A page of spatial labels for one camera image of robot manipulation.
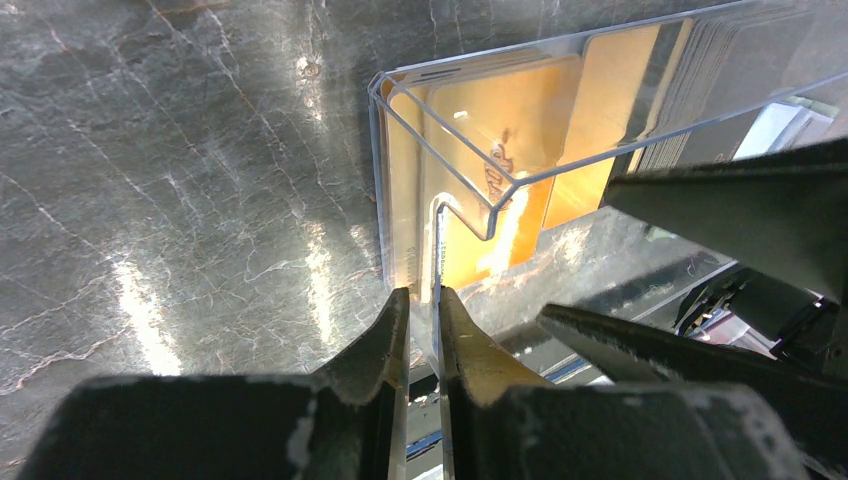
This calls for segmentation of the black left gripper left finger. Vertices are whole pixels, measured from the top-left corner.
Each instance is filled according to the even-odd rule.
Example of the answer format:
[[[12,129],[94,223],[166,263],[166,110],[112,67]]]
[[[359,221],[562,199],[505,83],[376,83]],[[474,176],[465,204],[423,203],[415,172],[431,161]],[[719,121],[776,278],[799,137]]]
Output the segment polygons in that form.
[[[410,294],[310,374],[96,377],[51,415],[23,479],[401,479]]]

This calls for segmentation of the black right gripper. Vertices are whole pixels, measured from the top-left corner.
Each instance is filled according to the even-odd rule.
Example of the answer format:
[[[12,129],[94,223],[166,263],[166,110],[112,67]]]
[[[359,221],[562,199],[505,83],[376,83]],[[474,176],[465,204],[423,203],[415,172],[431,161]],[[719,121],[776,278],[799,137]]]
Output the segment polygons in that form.
[[[539,312],[540,326],[614,382],[750,387],[810,467],[846,476],[847,140],[627,174],[610,182],[607,202],[748,267],[693,287],[673,324],[678,336],[556,304]],[[731,345],[740,335],[719,332],[731,322],[751,337],[745,345],[790,365],[689,339]]]

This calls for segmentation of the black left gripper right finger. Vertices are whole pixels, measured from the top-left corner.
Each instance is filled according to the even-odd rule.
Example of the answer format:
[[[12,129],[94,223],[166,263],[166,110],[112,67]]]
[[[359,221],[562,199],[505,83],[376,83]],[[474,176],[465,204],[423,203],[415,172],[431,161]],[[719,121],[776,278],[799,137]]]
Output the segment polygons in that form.
[[[448,479],[805,479],[782,421],[741,385],[557,386],[437,301]]]

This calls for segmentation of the green card holder wallet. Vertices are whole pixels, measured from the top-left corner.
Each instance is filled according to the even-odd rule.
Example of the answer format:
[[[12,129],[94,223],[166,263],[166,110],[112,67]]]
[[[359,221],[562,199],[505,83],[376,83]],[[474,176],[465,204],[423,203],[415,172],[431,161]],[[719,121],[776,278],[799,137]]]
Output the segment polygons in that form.
[[[733,161],[802,147],[823,139],[839,108],[790,96],[766,105],[735,150]]]

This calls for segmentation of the clear acrylic card tray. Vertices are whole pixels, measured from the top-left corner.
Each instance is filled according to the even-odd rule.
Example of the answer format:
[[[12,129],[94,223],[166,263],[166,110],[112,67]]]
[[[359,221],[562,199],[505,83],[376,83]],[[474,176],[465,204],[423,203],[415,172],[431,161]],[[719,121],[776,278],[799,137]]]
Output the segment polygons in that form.
[[[383,278],[422,303],[531,259],[617,173],[818,139],[847,76],[843,1],[734,1],[377,74]]]

